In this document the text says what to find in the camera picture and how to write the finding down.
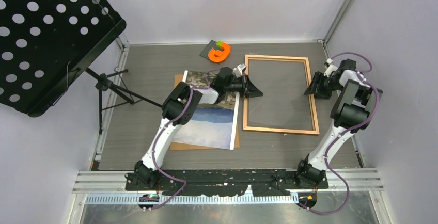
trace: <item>wooden picture frame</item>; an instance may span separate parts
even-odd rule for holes
[[[304,64],[304,71],[306,74],[306,84],[309,87],[311,82],[311,73],[309,66],[309,59],[306,57],[290,57],[290,56],[270,56],[270,55],[245,55],[245,73],[249,76],[250,60],[269,60],[269,61],[289,61],[289,62],[302,62]],[[312,119],[312,130],[294,130],[294,129],[277,129],[271,127],[253,127],[248,126],[248,102],[249,99],[243,100],[243,130],[244,131],[259,131],[259,132],[272,132],[272,133],[284,133],[284,134],[301,134],[301,135],[319,135],[318,116],[316,112],[315,97],[313,94],[309,95],[310,114]]]

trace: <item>black perforated panel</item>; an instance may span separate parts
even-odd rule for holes
[[[107,0],[0,0],[0,103],[41,115],[125,27]]]

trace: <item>orange component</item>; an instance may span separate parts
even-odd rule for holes
[[[210,61],[219,63],[228,58],[231,52],[231,47],[227,43],[222,43],[221,47],[224,49],[223,51],[211,49],[210,52],[208,52],[208,58]]]

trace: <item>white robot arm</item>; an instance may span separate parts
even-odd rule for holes
[[[240,64],[233,70],[223,67],[209,87],[195,87],[191,90],[192,87],[187,83],[180,82],[163,103],[163,118],[151,146],[142,160],[135,164],[134,175],[128,173],[128,177],[140,179],[148,188],[156,186],[158,168],[163,164],[173,137],[188,123],[198,104],[217,104],[233,91],[239,92],[243,98],[263,96],[244,73],[245,69],[245,64]]]
[[[330,163],[342,145],[358,130],[365,129],[369,122],[360,128],[343,133],[364,122],[376,105],[375,93],[365,83],[363,75],[356,72],[356,61],[343,60],[338,68],[333,65],[331,59],[328,59],[325,66],[327,70],[324,73],[315,73],[312,83],[304,94],[314,94],[317,99],[330,99],[332,91],[341,92],[330,113],[332,124],[329,130],[316,149],[298,165],[295,179],[297,184],[303,188],[315,187],[321,182],[327,170],[325,159]],[[327,152],[336,137],[339,139]]]

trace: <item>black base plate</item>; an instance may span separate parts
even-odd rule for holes
[[[294,184],[295,170],[164,170],[173,177],[184,179],[187,185],[181,196],[241,196],[251,185],[254,196],[287,196],[288,189],[300,189]],[[148,188],[140,180],[126,183],[127,191],[162,190],[164,195],[173,195],[181,186],[180,182],[160,175],[159,187]],[[327,189],[327,180],[322,181],[319,189]]]

